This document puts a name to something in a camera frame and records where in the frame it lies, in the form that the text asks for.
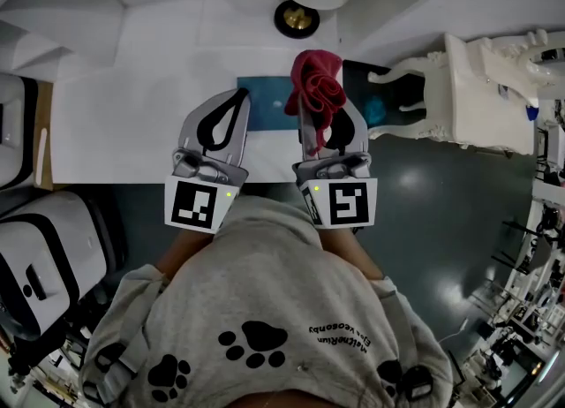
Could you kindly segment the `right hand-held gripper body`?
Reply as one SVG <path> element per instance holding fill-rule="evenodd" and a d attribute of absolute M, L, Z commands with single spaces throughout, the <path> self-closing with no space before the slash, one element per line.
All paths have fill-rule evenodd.
<path fill-rule="evenodd" d="M 318 229 L 361 228 L 374 224 L 378 180 L 370 176 L 365 152 L 293 165 L 298 189 Z"/>

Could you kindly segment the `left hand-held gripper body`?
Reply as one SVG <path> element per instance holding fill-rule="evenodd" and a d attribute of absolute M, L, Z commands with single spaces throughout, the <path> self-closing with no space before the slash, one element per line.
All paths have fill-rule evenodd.
<path fill-rule="evenodd" d="M 169 226 L 215 234 L 230 211 L 248 171 L 179 149 L 165 181 L 164 222 Z"/>

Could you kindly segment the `blue mat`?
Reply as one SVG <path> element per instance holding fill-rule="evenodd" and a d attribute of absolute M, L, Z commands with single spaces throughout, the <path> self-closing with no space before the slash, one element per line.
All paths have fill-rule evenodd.
<path fill-rule="evenodd" d="M 249 92 L 249 132 L 297 130 L 297 118 L 284 111 L 293 90 L 290 77 L 238 77 L 237 87 Z"/>

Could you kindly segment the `red cloth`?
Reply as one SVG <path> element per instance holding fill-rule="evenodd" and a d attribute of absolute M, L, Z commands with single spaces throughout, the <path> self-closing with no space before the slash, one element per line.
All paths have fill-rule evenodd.
<path fill-rule="evenodd" d="M 288 116 L 297 116 L 299 103 L 316 118 L 314 126 L 316 147 L 307 154 L 314 156 L 327 143 L 324 132 L 332 123 L 333 115 L 343 107 L 346 95 L 336 75 L 343 60 L 322 49 L 309 49 L 297 55 L 290 72 L 293 90 L 284 107 Z"/>

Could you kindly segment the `person's left forearm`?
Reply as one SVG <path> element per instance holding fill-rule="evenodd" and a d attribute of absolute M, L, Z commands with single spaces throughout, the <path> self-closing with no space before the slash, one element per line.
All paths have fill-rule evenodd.
<path fill-rule="evenodd" d="M 181 230 L 167 252 L 156 263 L 156 269 L 169 281 L 191 258 L 213 241 L 212 234 L 195 230 Z"/>

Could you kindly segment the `person's right forearm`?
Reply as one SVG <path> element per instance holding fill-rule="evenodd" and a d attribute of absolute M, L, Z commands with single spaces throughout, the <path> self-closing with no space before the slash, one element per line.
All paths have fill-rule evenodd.
<path fill-rule="evenodd" d="M 322 248 L 356 267 L 367 280 L 384 278 L 379 267 L 373 262 L 356 236 L 349 229 L 318 230 Z"/>

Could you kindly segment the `teal object on floor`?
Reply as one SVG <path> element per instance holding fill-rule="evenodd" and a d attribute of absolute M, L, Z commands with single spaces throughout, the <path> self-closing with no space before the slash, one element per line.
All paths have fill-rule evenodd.
<path fill-rule="evenodd" d="M 379 96 L 372 96 L 365 102 L 362 115 L 367 126 L 372 128 L 383 125 L 386 122 L 387 109 Z"/>

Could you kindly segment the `white desk with drawers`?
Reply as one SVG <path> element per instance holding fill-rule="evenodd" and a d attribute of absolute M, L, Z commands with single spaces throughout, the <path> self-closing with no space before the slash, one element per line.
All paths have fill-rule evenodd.
<path fill-rule="evenodd" d="M 53 83 L 58 184 L 161 183 L 182 123 L 241 78 L 286 77 L 305 49 L 343 57 L 384 23 L 383 0 L 349 0 L 295 41 L 283 0 L 0 0 L 0 68 Z"/>

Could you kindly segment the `grey paw-print sweatshirt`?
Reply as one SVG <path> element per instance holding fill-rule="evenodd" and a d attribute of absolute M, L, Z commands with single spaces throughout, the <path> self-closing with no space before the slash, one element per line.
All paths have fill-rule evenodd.
<path fill-rule="evenodd" d="M 122 278 L 80 372 L 95 408 L 447 408 L 433 332 L 304 210 L 243 196 L 213 236 L 171 281 Z"/>

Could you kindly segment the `white ornate dressing table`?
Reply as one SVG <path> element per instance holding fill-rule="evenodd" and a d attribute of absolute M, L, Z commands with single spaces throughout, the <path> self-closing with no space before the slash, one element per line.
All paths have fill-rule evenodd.
<path fill-rule="evenodd" d="M 429 138 L 530 155 L 534 121 L 547 87 L 565 84 L 565 66 L 541 63 L 542 53 L 565 49 L 565 31 L 538 29 L 525 35 L 480 38 L 464 42 L 444 36 L 445 49 L 426 57 L 410 57 L 384 75 L 370 74 L 373 84 L 390 84 L 403 76 L 424 80 L 426 117 L 412 125 L 376 125 L 372 140 L 384 134 L 407 139 Z"/>

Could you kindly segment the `wooden box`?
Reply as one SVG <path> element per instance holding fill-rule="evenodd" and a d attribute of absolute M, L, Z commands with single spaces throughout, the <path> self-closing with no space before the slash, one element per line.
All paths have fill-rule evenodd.
<path fill-rule="evenodd" d="M 50 119 L 53 84 L 38 83 L 38 96 L 34 117 L 34 186 L 53 191 L 54 182 L 51 171 Z"/>

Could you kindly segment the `white black-trimmed appliance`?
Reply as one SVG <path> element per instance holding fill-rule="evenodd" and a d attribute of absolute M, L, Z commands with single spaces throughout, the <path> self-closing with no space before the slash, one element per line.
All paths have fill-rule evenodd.
<path fill-rule="evenodd" d="M 125 258 L 109 194 L 61 190 L 13 209 L 0 217 L 0 325 L 41 337 Z"/>
<path fill-rule="evenodd" d="M 37 97 L 34 79 L 0 73 L 0 191 L 33 172 Z"/>

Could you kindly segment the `white oval mirror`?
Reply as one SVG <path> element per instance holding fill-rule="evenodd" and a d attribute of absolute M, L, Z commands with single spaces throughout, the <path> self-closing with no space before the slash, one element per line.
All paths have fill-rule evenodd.
<path fill-rule="evenodd" d="M 539 86 L 565 84 L 565 48 L 545 50 L 530 58 L 528 71 Z"/>

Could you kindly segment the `cluttered white shelving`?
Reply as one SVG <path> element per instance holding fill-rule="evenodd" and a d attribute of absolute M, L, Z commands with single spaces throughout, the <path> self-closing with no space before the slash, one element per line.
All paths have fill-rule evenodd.
<path fill-rule="evenodd" d="M 453 408 L 550 408 L 565 397 L 565 99 L 545 103 L 525 220 L 502 224 L 516 248 L 498 247 L 471 298 L 487 318 L 455 364 Z"/>

